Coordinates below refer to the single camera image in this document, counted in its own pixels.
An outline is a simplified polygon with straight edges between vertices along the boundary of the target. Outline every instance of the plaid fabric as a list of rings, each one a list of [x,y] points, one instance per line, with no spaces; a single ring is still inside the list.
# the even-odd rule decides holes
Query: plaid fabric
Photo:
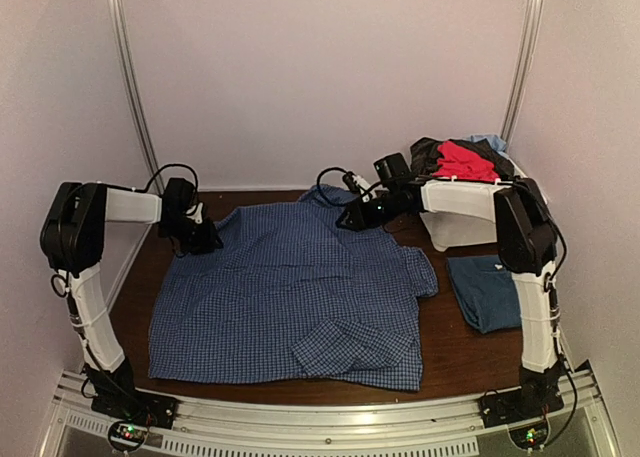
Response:
[[[150,377],[418,390],[416,299],[437,292],[435,273],[421,250],[382,229],[338,229],[340,212],[315,190],[238,208],[218,226],[224,249],[174,259],[151,323]]]

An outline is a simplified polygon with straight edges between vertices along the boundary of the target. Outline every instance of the black garment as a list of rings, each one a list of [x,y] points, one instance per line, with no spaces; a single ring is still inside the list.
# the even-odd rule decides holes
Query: black garment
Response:
[[[484,139],[479,142],[468,140],[451,139],[456,145],[478,154],[484,160],[493,163],[496,174],[502,180],[512,180],[515,176],[515,169],[509,159],[501,156],[491,148],[489,141]],[[420,175],[431,175],[438,170],[438,159],[442,154],[438,152],[438,147],[442,141],[423,137],[411,146],[411,170]]]

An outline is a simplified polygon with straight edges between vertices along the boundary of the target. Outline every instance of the baseboard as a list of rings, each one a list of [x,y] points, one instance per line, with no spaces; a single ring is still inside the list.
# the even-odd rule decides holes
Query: baseboard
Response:
[[[111,308],[113,307],[113,305],[116,303],[116,299],[118,297],[118,294],[120,293],[120,290],[122,289],[122,286],[124,285],[124,281],[126,280],[127,275],[129,274],[129,270],[131,270],[131,266],[133,265],[133,262],[136,260],[136,257],[138,256],[138,252],[140,252],[140,248],[142,247],[142,244],[144,244],[144,241],[147,238],[147,235],[149,234],[149,231],[151,230],[152,227],[153,227],[152,225],[147,225],[146,229],[140,236],[140,239],[138,239],[138,241],[136,242],[136,245],[133,246],[133,248],[127,255],[126,259],[122,263],[122,266],[120,267],[120,271],[118,272],[118,275],[116,276],[115,280],[113,281],[113,284],[111,285],[111,290],[109,291],[109,295],[105,299],[105,304],[107,304],[107,309],[109,310],[109,312],[111,311]]]
[[[200,185],[199,192],[282,192],[289,190],[309,190],[311,185]]]
[[[558,330],[560,331],[560,346],[562,347],[562,351],[564,352],[564,356],[567,358],[567,362],[569,363],[569,368],[572,372],[576,371],[577,365],[573,360],[573,354],[571,353],[571,347],[569,346],[569,341],[567,340],[567,335],[564,333],[562,329],[562,324],[558,324]]]

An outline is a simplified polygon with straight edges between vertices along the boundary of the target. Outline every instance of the white wall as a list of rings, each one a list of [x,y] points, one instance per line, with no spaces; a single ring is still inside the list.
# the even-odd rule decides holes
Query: white wall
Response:
[[[160,162],[209,188],[374,175],[417,138],[499,132],[526,0],[124,0]]]
[[[0,455],[31,455],[80,347],[39,233],[63,180],[140,185],[106,0],[0,0]],[[105,288],[142,228],[108,228]]]
[[[512,155],[569,241],[559,276],[574,361],[589,358],[625,455],[640,428],[640,0],[545,0]]]

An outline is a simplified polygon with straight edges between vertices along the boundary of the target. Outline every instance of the metal frame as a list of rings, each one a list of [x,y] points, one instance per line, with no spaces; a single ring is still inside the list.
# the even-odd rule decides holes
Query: metal frame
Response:
[[[64,429],[76,428],[104,435],[112,419],[91,411],[91,401],[80,394],[84,377],[64,372],[56,389],[51,425],[43,436],[40,457],[54,457]],[[591,371],[574,374],[578,408],[585,408],[600,456],[617,457],[619,451]],[[566,378],[560,381],[566,403],[553,415],[567,414],[573,393]],[[422,455],[425,449],[449,446],[467,449],[487,433],[477,399],[481,394],[412,403],[351,406],[274,406],[178,397],[173,430],[152,430],[145,447],[177,456],[271,455],[272,457],[345,457],[361,455]],[[469,453],[451,455],[477,455]]]
[[[520,42],[516,73],[513,78],[513,86],[511,88],[511,95],[509,96],[509,103],[507,104],[507,112],[502,124],[502,131],[500,132],[502,139],[507,142],[507,145],[511,143],[513,130],[516,125],[518,113],[520,112],[536,41],[538,40],[543,3],[544,0],[527,0],[527,10],[522,28],[522,40]]]
[[[158,159],[156,157],[155,150],[153,149],[153,143],[151,142],[147,120],[145,118],[142,101],[140,99],[138,82],[136,80],[133,59],[131,57],[131,47],[129,45],[129,36],[127,34],[124,7],[122,5],[122,0],[108,1],[111,18],[113,20],[113,30],[116,38],[118,57],[120,58],[120,66],[122,68],[127,100],[129,101],[129,107],[131,108],[131,116],[133,117],[133,123],[136,128],[136,133],[138,134],[140,148],[142,149],[142,155],[144,157],[147,170],[149,171],[149,175],[155,175],[159,168]],[[158,175],[155,179],[154,186],[158,194],[162,194],[164,192],[164,181],[162,180],[161,175]]]

